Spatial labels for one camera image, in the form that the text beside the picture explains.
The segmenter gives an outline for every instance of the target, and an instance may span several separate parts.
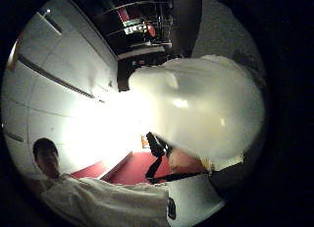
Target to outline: red floor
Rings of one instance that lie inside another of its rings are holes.
[[[112,184],[134,185],[138,183],[148,183],[145,173],[149,166],[156,160],[150,152],[134,152],[131,158],[115,173],[109,180]],[[166,156],[156,173],[156,176],[168,175],[170,172]]]

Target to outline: white clothing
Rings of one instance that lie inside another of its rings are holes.
[[[118,186],[62,175],[42,182],[47,205],[77,226],[169,226],[168,187],[149,184]]]

